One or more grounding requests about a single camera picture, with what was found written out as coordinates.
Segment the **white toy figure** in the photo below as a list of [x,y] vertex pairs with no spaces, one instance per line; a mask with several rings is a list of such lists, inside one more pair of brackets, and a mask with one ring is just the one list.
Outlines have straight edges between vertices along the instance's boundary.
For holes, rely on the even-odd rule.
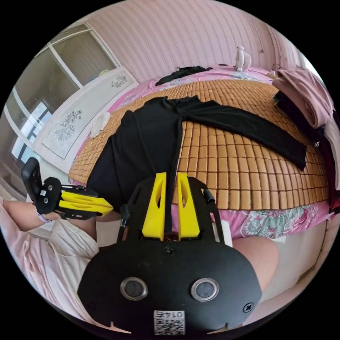
[[237,46],[235,70],[239,72],[247,71],[250,64],[250,55],[244,52],[244,48],[242,46]]

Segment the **qr code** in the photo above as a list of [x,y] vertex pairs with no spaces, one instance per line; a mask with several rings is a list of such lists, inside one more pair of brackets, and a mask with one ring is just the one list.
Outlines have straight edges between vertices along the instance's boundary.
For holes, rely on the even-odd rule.
[[155,311],[155,335],[185,335],[185,316],[182,311]]

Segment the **wrist strap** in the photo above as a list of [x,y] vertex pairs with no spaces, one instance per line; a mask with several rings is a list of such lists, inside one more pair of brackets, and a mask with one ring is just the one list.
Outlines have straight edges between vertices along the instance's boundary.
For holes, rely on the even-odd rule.
[[44,222],[44,223],[51,223],[52,222],[51,220],[47,220],[47,219],[43,218],[43,216],[37,212],[36,207],[35,207],[35,211],[36,211],[36,214],[39,217],[41,222]]

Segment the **knee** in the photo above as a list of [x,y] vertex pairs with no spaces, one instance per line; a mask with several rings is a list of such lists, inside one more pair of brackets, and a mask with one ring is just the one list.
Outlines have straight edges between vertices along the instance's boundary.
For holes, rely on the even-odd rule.
[[279,262],[276,242],[265,237],[251,236],[234,240],[233,248],[250,262],[264,290],[273,278]]

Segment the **screw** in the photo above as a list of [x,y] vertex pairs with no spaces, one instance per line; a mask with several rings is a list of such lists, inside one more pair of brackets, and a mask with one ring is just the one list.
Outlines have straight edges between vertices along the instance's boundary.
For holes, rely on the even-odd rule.
[[253,308],[254,304],[252,302],[249,302],[243,307],[243,313],[249,313]]
[[175,254],[175,250],[172,247],[165,247],[164,252],[166,253],[166,255],[170,255],[170,256]]

